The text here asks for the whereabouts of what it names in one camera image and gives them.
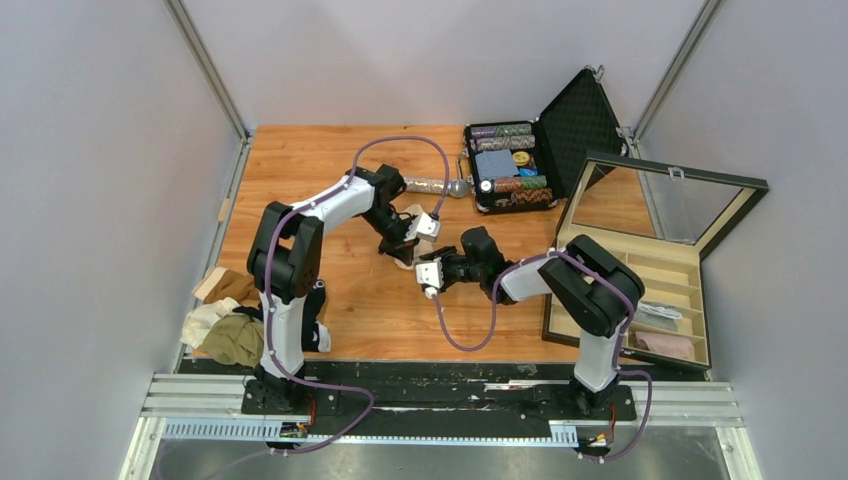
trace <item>stack of poker chips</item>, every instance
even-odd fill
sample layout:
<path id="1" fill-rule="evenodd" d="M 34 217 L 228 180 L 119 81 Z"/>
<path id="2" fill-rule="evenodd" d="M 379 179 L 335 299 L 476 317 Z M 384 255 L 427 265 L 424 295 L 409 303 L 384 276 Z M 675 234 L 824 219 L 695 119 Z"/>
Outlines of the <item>stack of poker chips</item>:
<path id="1" fill-rule="evenodd" d="M 532 135 L 533 127 L 529 123 L 513 125 L 489 125 L 486 127 L 471 127 L 471 138 L 512 137 L 515 135 Z"/>
<path id="2" fill-rule="evenodd" d="M 536 146 L 533 135 L 515 135 L 512 137 L 478 138 L 474 141 L 478 152 L 491 150 L 520 150 Z"/>
<path id="3" fill-rule="evenodd" d="M 542 188 L 537 190 L 519 190 L 512 192 L 511 200 L 515 205 L 525 203 L 551 203 L 554 199 L 554 192 L 550 188 Z"/>
<path id="4" fill-rule="evenodd" d="M 537 177 L 497 178 L 492 182 L 495 193 L 517 192 L 519 190 L 538 190 L 548 186 L 544 175 Z"/>
<path id="5" fill-rule="evenodd" d="M 478 152 L 517 150 L 536 146 L 529 123 L 471 127 L 471 147 Z"/>

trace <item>green cloth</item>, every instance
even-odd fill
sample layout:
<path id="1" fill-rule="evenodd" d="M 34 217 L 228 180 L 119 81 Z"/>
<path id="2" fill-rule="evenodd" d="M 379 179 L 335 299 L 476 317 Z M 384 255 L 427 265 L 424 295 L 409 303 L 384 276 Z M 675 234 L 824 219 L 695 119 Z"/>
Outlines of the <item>green cloth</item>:
<path id="1" fill-rule="evenodd" d="M 262 323 L 242 313 L 233 313 L 218 320 L 203 339 L 198 350 L 224 365 L 255 367 L 265 347 Z"/>

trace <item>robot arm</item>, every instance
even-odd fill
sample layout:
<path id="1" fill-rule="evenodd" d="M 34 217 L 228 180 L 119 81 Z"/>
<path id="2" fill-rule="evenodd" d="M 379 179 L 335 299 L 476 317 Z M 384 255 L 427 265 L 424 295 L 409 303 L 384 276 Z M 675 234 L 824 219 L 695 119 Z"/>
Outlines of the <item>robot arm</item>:
<path id="1" fill-rule="evenodd" d="M 329 190 L 346 182 L 347 175 Z M 325 192 L 294 205 L 279 202 L 269 204 L 262 214 L 253 246 L 248 255 L 247 269 L 253 275 L 266 315 L 273 315 L 273 344 L 276 357 L 286 371 L 298 372 L 303 366 L 301 349 L 301 325 L 306 295 L 318 280 L 321 249 L 324 237 L 349 218 L 361 216 L 381 236 L 378 247 L 380 254 L 394 257 L 407 265 L 412 264 L 413 249 L 420 239 L 435 241 L 440 224 L 423 214 L 401 217 L 390 203 L 406 190 L 403 177 L 397 169 L 382 165 L 376 172 L 357 168 L 354 178 L 337 195 L 316 204 L 315 199 Z M 294 237 L 291 248 L 279 245 L 280 238 L 273 239 L 280 220 L 295 208 L 311 204 L 294 216 L 280 232 L 280 238 Z M 274 256 L 269 260 L 271 242 L 277 242 Z M 265 285 L 265 269 L 271 262 L 271 284 Z M 271 294 L 269 304 L 267 293 Z M 276 377 L 285 385 L 284 375 L 271 360 L 271 353 L 263 352 L 260 366 L 267 374 Z"/>
<path id="2" fill-rule="evenodd" d="M 618 336 L 627 318 L 622 300 L 600 282 L 590 282 L 575 266 L 557 255 L 516 265 L 504 259 L 486 229 L 477 227 L 461 238 L 465 255 L 445 247 L 421 257 L 416 279 L 428 298 L 456 282 L 475 282 L 491 299 L 496 279 L 498 303 L 514 304 L 536 295 L 553 294 L 581 328 L 580 353 L 574 368 L 576 399 L 583 410 L 603 404 L 618 383 L 614 369 Z M 560 250 L 596 272 L 635 306 L 645 286 L 626 265 L 591 238 L 580 235 Z"/>

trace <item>poker chip case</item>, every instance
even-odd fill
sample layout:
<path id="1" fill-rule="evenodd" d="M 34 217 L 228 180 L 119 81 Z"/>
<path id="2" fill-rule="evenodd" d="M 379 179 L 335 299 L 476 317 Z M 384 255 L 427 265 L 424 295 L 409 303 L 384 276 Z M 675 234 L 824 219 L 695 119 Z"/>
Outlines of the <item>poker chip case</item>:
<path id="1" fill-rule="evenodd" d="M 601 84 L 603 67 L 595 70 L 583 68 L 576 77 L 542 111 L 530 121 L 507 121 L 467 125 L 463 131 L 465 151 L 471 168 L 472 192 L 475 208 L 482 214 L 511 213 L 530 210 L 545 210 L 567 198 L 580 175 L 580 167 L 589 150 L 627 155 L 628 147 L 619 135 L 619 124 Z M 530 125 L 535 145 L 531 148 L 510 149 L 526 151 L 532 156 L 535 169 L 530 171 L 546 178 L 549 190 L 527 190 L 508 193 L 494 191 L 490 183 L 481 183 L 484 178 L 478 168 L 481 151 L 475 148 L 472 136 L 480 127 L 503 127 L 508 125 Z M 594 172 L 589 185 L 594 185 L 611 168 L 599 168 Z"/>

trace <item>display case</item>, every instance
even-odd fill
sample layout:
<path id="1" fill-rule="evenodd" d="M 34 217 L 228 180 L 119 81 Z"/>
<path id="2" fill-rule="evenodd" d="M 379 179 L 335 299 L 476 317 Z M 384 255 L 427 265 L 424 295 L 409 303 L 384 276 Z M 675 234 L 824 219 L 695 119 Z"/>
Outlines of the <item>display case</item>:
<path id="1" fill-rule="evenodd" d="M 593 178 L 610 171 L 588 188 Z M 622 356 L 706 370 L 711 357 L 701 262 L 767 191 L 766 181 L 756 178 L 590 152 L 554 246 L 586 234 L 644 282 Z M 551 296 L 542 336 L 579 345 L 579 327 Z"/>
<path id="2" fill-rule="evenodd" d="M 571 192 L 588 150 L 627 155 L 602 76 L 603 66 L 583 68 L 535 120 L 465 127 L 478 212 L 552 208 Z M 589 186 L 606 173 L 596 170 Z"/>

